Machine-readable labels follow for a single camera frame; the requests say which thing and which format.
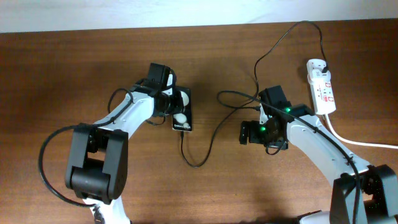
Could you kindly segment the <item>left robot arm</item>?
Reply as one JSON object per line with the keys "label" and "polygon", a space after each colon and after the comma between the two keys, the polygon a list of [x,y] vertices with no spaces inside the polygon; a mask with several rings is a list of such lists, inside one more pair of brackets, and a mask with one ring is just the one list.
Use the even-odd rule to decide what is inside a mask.
{"label": "left robot arm", "polygon": [[106,117],[74,128],[65,185],[89,206],[95,223],[130,223],[121,196],[129,138],[149,118],[183,110],[176,81],[170,67],[152,63],[147,77],[124,89],[123,101]]}

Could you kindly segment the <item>black Galaxy smartphone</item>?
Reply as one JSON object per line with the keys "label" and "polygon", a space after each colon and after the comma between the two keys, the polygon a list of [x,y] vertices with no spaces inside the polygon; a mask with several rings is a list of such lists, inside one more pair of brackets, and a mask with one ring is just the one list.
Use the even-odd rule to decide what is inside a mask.
{"label": "black Galaxy smartphone", "polygon": [[181,93],[183,110],[173,115],[172,128],[175,131],[191,132],[193,130],[191,91],[182,86],[177,86],[176,90]]}

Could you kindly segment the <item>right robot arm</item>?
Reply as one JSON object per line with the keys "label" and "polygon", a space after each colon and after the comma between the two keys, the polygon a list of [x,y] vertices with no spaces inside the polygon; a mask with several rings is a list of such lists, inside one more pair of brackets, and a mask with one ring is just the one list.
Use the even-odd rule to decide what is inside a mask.
{"label": "right robot arm", "polygon": [[397,175],[387,165],[373,166],[345,147],[307,105],[291,105],[281,86],[255,99],[259,121],[243,121],[241,144],[262,144],[275,152],[299,148],[332,186],[328,211],[297,217],[297,223],[397,223]]}

